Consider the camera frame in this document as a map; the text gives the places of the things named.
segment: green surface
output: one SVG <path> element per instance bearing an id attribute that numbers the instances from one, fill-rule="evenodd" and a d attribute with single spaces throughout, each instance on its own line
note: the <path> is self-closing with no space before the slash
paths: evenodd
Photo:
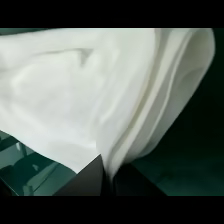
<path id="1" fill-rule="evenodd" d="M 224 29 L 200 88 L 158 147 L 133 165 L 167 195 L 224 195 Z"/>
<path id="2" fill-rule="evenodd" d="M 33 32 L 45 28 L 0 28 L 1 35 Z M 9 137 L 0 132 L 2 139 Z M 0 178 L 19 196 L 50 196 L 76 174 L 17 143 L 0 152 Z"/>

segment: white napkin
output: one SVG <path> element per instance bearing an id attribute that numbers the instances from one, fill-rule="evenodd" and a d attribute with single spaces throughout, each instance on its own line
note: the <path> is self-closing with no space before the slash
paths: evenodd
<path id="1" fill-rule="evenodd" d="M 0 129 L 76 173 L 101 154 L 113 177 L 155 148 L 213 55 L 205 28 L 0 37 Z"/>

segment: folded cloth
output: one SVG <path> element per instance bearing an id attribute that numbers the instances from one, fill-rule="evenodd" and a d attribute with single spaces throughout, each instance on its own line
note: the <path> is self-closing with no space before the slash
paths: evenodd
<path id="1" fill-rule="evenodd" d="M 214 48 L 207 28 L 0 37 L 0 129 L 76 173 L 101 154 L 113 177 L 122 163 L 156 147 Z"/>

